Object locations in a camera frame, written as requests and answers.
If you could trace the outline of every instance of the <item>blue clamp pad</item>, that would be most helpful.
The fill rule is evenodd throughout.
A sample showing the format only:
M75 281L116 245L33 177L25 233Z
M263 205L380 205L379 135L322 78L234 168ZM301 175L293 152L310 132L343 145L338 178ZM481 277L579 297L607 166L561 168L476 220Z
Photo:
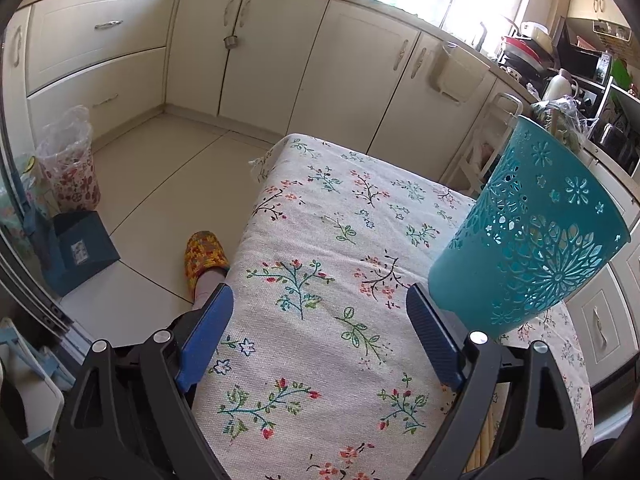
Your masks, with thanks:
M466 380L461 370L462 348L447 331L439 316L441 311L431 305L421 285L412 285L407 291L406 312L440 382L459 391Z
M186 393L203 377L234 311L234 294L228 285L219 285L202 307L202 316L180 352L178 389Z

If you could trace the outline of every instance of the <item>red dish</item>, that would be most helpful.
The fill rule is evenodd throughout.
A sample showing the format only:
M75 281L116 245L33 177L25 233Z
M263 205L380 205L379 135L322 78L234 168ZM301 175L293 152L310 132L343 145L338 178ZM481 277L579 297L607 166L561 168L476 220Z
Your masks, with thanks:
M535 59L538 63L540 63L540 65L542 65L542 60L540 59L540 56L538 54L535 53L535 51L533 49L531 49L529 47L529 45L527 45L524 41L518 40L517 38L512 38L510 36L503 36L502 40L506 43L509 44L511 46L514 46L516 48L519 48L521 51L523 51L525 54L527 54L528 56L531 56L533 59Z

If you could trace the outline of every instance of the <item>teal basket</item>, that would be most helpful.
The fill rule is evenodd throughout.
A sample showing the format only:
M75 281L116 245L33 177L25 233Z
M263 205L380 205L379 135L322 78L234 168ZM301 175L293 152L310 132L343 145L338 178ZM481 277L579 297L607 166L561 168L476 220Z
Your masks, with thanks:
M564 300L631 240L605 189L521 116L465 222L429 272L436 305L498 337Z

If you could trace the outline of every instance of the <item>floral tablecloth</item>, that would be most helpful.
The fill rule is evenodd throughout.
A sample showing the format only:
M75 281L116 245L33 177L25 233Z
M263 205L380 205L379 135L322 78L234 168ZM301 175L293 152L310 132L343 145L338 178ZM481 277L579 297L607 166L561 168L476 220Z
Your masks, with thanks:
M473 201L301 135L253 172L264 187L226 280L234 314L196 420L233 479L403 480L454 401L407 317L406 289L427 282ZM584 452L591 394L564 303L501 338L535 339L558 361ZM506 392L494 395L494 431Z

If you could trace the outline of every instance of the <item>floor tile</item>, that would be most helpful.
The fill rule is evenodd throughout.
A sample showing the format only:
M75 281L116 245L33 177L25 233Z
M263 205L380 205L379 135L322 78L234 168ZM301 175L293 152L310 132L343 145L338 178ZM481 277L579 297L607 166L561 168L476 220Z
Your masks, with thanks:
M262 148L264 150L268 150L273 146L273 144L271 144L270 142L267 142L266 140L255 139L255 137L249 137L244 134L239 134L238 132L234 132L232 130L229 130L225 134L225 137L227 139L233 139L233 140L237 140L238 142L244 142L245 144L248 144L250 146L255 146L256 148Z
M98 213L108 232L191 157L225 133L208 124L160 115L95 153L102 192Z
M199 153L116 229L111 239L122 260L188 298L183 258L189 236L213 231L233 257L260 189L248 161L264 152L225 136Z
M145 341L191 303L116 262L67 294L61 307L93 338L115 347Z

